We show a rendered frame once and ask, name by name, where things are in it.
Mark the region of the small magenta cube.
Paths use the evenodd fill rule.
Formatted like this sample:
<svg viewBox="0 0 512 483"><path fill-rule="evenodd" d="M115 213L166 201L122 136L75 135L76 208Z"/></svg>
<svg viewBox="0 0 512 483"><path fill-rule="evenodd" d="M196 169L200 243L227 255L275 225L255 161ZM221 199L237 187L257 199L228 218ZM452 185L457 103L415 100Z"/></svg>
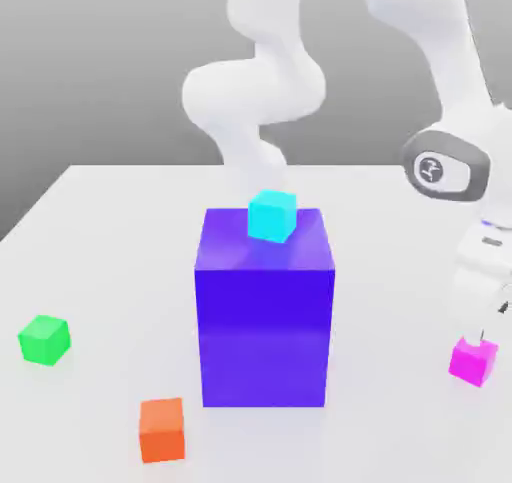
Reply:
<svg viewBox="0 0 512 483"><path fill-rule="evenodd" d="M448 372L481 388L493 370L498 350L498 344L487 340L473 346L461 337L452 350Z"/></svg>

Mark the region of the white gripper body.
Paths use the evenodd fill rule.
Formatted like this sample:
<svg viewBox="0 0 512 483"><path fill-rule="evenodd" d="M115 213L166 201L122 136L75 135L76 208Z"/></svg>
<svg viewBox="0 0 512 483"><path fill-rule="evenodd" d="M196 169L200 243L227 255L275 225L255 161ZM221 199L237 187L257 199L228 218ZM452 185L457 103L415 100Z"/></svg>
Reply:
<svg viewBox="0 0 512 483"><path fill-rule="evenodd" d="M459 267L453 278L451 312L463 333L480 333L512 299L512 275Z"/></svg>

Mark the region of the small green cube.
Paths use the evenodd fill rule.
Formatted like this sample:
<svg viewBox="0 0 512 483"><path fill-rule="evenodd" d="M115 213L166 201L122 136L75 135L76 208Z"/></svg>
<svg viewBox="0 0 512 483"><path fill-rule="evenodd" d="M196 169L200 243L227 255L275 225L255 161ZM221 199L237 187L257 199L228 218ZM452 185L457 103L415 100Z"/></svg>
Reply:
<svg viewBox="0 0 512 483"><path fill-rule="evenodd" d="M48 315L37 315L19 332L18 341L26 361L53 366L71 347L68 322Z"/></svg>

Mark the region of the large purple box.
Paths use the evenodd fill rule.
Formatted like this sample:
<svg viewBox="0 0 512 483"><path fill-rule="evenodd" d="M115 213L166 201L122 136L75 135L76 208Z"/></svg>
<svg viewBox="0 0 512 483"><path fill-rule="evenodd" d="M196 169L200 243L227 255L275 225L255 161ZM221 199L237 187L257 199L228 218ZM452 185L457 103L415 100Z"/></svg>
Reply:
<svg viewBox="0 0 512 483"><path fill-rule="evenodd" d="M206 407L325 403L335 263L317 209L283 244L248 236L244 209L207 209L194 268Z"/></svg>

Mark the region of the small cyan cube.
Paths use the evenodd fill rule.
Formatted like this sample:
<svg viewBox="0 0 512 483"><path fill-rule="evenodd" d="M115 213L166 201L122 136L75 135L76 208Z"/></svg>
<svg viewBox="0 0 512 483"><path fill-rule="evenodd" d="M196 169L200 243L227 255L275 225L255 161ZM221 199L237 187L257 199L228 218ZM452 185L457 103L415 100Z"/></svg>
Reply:
<svg viewBox="0 0 512 483"><path fill-rule="evenodd" d="M285 243L297 224L295 194L262 190L248 207L248 236L274 243Z"/></svg>

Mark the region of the small orange cube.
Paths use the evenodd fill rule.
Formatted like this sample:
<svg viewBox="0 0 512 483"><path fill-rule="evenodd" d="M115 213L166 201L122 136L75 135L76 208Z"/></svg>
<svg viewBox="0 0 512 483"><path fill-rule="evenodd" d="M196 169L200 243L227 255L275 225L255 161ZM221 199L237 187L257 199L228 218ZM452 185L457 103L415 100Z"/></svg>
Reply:
<svg viewBox="0 0 512 483"><path fill-rule="evenodd" d="M141 403L139 445L144 463L185 458L184 414L181 398L154 399Z"/></svg>

